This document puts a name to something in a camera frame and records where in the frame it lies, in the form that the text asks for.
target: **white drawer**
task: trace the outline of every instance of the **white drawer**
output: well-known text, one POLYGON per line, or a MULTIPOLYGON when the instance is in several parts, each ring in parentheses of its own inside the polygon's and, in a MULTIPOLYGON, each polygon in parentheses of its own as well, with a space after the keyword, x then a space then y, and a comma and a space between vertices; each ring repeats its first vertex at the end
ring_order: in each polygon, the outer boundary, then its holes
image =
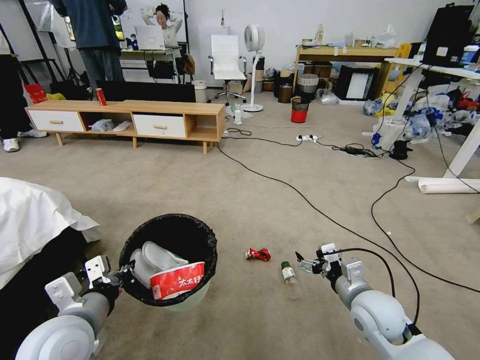
POLYGON ((186 138, 183 116, 133 114, 138 135, 161 138, 186 138))
POLYGON ((84 132, 82 120, 76 111, 28 110, 38 130, 84 132))

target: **white office chair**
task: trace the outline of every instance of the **white office chair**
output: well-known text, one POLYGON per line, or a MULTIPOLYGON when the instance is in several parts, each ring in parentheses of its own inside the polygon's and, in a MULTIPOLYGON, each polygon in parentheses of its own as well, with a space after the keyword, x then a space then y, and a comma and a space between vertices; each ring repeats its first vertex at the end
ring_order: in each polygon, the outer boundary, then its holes
POLYGON ((245 96, 241 96, 236 92, 229 91, 229 82, 231 80, 245 80, 247 73, 247 58, 239 56, 239 37, 238 35, 211 35, 211 55, 210 73, 215 80, 224 80, 226 91, 220 92, 207 100, 211 103, 212 99, 218 99, 220 96, 226 95, 225 105, 229 105, 229 95, 243 99, 247 102, 245 96), (239 69, 239 59, 243 59, 243 72, 239 69))

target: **white sneaker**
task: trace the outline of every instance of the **white sneaker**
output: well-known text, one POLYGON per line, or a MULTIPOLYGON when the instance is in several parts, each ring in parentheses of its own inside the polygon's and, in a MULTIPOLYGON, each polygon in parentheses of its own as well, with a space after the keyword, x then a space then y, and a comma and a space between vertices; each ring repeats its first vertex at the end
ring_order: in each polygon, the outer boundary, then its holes
POLYGON ((20 150, 19 141, 16 137, 3 140, 3 150, 7 153, 14 153, 20 150))
POLYGON ((46 138, 48 135, 46 131, 38 131, 35 129, 26 132, 19 131, 17 134, 19 138, 46 138))

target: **white standing fan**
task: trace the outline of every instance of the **white standing fan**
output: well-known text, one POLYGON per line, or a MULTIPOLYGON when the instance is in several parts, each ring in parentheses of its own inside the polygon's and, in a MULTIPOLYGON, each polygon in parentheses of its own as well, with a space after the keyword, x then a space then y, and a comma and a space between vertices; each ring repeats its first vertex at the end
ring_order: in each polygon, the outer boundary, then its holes
POLYGON ((256 70, 257 63, 259 62, 260 54, 265 44, 265 31, 259 25, 247 25, 243 32, 245 39, 245 47, 249 52, 256 52, 255 60, 253 61, 253 69, 251 71, 251 91, 250 91, 250 103, 244 104, 241 108, 246 112, 259 112, 264 109, 262 105, 254 103, 255 97, 255 80, 257 78, 256 70))

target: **wooden tv cabinet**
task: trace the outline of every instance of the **wooden tv cabinet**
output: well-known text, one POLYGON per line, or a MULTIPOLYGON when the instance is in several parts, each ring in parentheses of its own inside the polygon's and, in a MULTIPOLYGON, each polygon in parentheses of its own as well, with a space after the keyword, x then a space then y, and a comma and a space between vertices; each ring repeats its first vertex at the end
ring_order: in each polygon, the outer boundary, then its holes
POLYGON ((60 146, 62 133, 100 134, 131 137, 134 148, 137 138, 198 141, 206 154, 225 127, 224 105, 212 103, 125 100, 101 106, 97 101, 47 100, 26 111, 38 130, 55 133, 60 146), (89 125, 100 119, 132 124, 125 131, 91 130, 89 125))

